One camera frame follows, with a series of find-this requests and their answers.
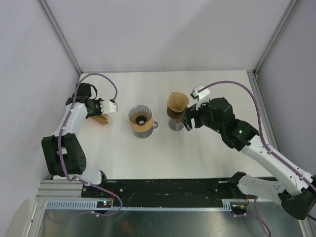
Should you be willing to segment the brown paper coffee filter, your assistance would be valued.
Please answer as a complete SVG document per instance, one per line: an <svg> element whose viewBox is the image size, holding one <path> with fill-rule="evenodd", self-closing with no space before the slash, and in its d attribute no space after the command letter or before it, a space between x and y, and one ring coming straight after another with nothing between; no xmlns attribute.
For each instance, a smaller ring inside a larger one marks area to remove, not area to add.
<svg viewBox="0 0 316 237"><path fill-rule="evenodd" d="M188 97L181 92L172 92L167 100L167 107L177 113L182 112L188 104Z"/></svg>

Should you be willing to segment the grey glass dripper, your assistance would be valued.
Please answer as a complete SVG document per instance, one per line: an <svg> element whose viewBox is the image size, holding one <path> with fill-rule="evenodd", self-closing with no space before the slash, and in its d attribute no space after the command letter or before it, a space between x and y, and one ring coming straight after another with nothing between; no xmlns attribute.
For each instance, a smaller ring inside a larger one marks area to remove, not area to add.
<svg viewBox="0 0 316 237"><path fill-rule="evenodd" d="M145 125L152 117L152 111L145 105L137 105L128 113L129 121L136 125Z"/></svg>

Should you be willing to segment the clear glass pitcher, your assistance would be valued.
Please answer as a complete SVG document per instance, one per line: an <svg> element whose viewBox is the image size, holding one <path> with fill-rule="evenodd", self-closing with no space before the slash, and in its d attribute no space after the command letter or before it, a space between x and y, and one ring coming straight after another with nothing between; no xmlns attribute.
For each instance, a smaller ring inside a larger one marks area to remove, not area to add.
<svg viewBox="0 0 316 237"><path fill-rule="evenodd" d="M147 138L147 137L151 136L153 130L156 129L156 128L158 128L158 123L156 121L154 121L152 127L148 131L146 131L146 132L133 131L133 134L137 138Z"/></svg>

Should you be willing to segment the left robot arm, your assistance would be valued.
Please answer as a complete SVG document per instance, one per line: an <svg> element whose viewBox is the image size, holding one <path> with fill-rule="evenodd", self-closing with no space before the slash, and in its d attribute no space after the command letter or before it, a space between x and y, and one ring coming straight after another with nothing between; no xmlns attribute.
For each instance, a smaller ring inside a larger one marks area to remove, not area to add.
<svg viewBox="0 0 316 237"><path fill-rule="evenodd" d="M87 164L85 153L77 139L82 122L94 115L101 115L102 99L92 98L95 86L81 83L77 94L66 101L65 114L53 135L41 141L47 169L52 176L81 179L93 184L92 192L102 198L108 194L109 185L103 171Z"/></svg>

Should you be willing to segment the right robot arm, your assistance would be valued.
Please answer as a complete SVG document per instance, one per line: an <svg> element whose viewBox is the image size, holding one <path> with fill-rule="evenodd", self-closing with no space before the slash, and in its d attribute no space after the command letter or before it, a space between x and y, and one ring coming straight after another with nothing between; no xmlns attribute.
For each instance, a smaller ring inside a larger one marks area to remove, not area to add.
<svg viewBox="0 0 316 237"><path fill-rule="evenodd" d="M276 178L276 181L268 181L237 172L228 185L231 197L258 196L280 204L298 220L308 216L316 203L316 177L267 144L251 124L237 119L225 98L185 108L182 121L187 130L205 126L219 133L229 148L252 158Z"/></svg>

